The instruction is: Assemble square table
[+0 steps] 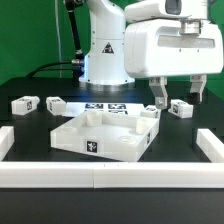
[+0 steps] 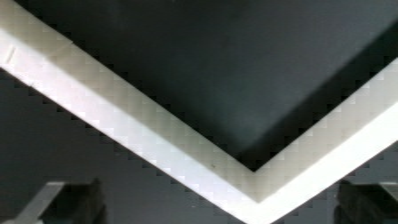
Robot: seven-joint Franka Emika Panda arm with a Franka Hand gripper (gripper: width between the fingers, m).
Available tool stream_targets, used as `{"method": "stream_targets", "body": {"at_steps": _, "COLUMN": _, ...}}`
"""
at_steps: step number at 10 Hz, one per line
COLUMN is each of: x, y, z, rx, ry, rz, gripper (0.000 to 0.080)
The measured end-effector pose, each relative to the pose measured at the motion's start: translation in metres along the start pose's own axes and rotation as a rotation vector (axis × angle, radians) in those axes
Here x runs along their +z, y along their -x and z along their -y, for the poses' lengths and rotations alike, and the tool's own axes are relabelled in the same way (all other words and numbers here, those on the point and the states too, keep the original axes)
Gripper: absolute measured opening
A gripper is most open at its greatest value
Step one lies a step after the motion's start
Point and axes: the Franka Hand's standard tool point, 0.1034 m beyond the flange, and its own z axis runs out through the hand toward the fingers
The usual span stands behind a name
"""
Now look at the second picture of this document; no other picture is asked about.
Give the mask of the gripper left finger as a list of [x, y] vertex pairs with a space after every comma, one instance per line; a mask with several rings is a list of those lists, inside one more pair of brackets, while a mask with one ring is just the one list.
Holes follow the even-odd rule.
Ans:
[[99, 180], [87, 184], [47, 182], [5, 224], [106, 224]]

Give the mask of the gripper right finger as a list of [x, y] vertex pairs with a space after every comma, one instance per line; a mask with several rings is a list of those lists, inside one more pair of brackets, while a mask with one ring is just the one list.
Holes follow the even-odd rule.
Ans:
[[333, 224], [398, 224], [398, 183], [339, 182]]

